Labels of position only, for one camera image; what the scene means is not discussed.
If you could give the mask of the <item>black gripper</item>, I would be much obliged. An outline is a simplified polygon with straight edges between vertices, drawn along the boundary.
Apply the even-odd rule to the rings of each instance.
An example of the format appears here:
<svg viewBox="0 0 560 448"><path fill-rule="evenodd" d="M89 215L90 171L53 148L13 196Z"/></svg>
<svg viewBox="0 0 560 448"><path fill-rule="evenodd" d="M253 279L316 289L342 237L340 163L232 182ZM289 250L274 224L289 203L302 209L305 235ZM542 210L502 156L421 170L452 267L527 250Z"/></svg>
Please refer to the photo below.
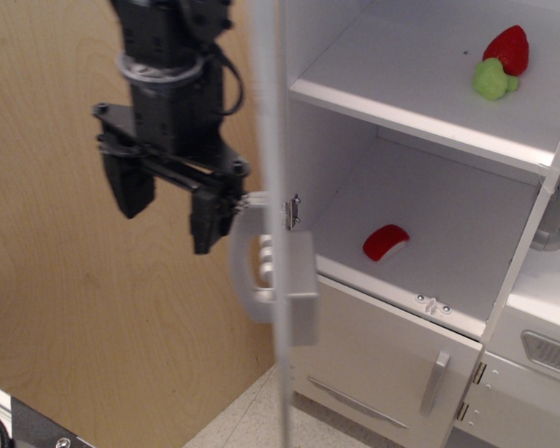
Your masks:
<svg viewBox="0 0 560 448"><path fill-rule="evenodd" d="M155 180L191 193L190 233L196 255L231 231L245 208L248 163L222 139L224 75L132 77L132 105L100 103L92 114L105 175L120 212L132 219L155 198Z"/></svg>

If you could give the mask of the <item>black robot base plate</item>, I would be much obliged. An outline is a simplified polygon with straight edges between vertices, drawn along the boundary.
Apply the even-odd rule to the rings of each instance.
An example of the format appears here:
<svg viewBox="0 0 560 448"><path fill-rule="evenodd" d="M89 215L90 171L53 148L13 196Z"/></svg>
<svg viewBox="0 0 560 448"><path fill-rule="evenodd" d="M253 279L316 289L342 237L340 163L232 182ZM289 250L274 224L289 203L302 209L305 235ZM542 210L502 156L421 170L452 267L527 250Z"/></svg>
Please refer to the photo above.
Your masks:
<svg viewBox="0 0 560 448"><path fill-rule="evenodd" d="M16 398L0 404L0 421L13 447L92 447L88 441L60 426Z"/></svg>

